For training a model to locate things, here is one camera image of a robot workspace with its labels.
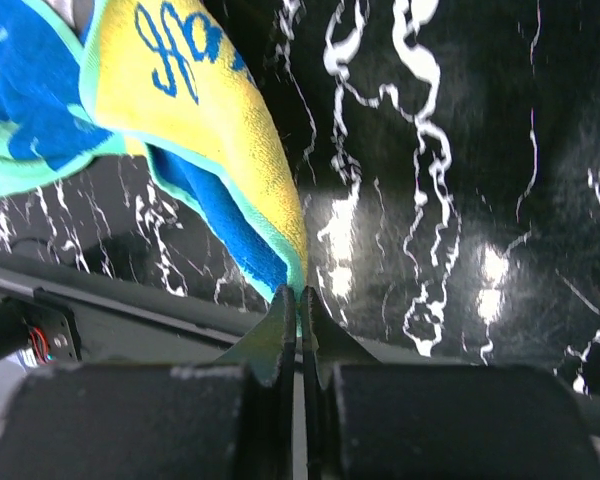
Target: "folded cloth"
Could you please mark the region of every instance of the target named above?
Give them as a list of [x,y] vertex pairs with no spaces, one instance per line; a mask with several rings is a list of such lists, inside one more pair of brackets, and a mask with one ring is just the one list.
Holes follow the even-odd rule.
[[0,197],[124,152],[147,156],[266,299],[280,284],[300,294],[306,235],[282,145],[199,2],[98,2],[83,52],[43,0],[0,0]]
[[80,97],[100,126],[152,146],[157,183],[206,219],[267,299],[307,272],[298,195],[273,120],[198,0],[96,0]]
[[43,2],[0,0],[0,197],[125,151],[123,137],[96,128],[80,104],[81,52]]

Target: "black marble table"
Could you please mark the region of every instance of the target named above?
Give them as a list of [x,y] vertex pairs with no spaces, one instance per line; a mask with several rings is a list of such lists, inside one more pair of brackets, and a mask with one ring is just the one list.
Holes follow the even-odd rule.
[[[600,0],[207,3],[271,109],[335,319],[600,394]],[[140,158],[0,200],[0,250],[266,309]]]

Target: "blue and yellow towel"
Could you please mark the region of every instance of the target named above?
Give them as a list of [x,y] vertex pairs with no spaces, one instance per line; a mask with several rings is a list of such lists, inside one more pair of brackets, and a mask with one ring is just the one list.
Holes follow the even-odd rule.
[[[38,17],[26,19],[20,38],[18,21],[5,13]],[[17,61],[0,64],[0,84],[14,77],[7,83],[15,92],[0,103],[0,174],[12,185],[0,196],[75,172],[94,155],[147,154],[156,183],[198,211],[265,298],[280,284],[302,291],[306,234],[282,145],[246,65],[201,2],[96,0],[84,51],[42,0],[0,0],[1,28],[0,48],[17,52]],[[32,32],[47,44],[37,60],[25,45]],[[27,88],[30,97],[18,98]],[[30,107],[46,107],[42,99],[63,116],[38,119]],[[76,138],[55,141],[62,128]],[[14,131],[25,140],[15,142]],[[36,162],[46,175],[19,183]]]

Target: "black mechanical device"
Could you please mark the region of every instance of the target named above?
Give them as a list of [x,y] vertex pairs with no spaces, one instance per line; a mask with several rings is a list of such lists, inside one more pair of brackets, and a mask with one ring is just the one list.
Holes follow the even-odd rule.
[[0,256],[0,358],[34,328],[52,365],[0,416],[0,480],[292,478],[299,376],[296,477],[600,478],[600,399],[526,367],[396,363],[312,288],[258,318]]

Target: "marble surface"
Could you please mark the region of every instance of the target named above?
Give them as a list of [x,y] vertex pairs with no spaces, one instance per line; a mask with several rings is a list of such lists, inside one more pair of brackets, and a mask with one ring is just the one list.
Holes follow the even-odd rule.
[[[600,394],[600,0],[207,3],[272,111],[335,319]],[[0,250],[266,309],[140,158],[1,200]]]

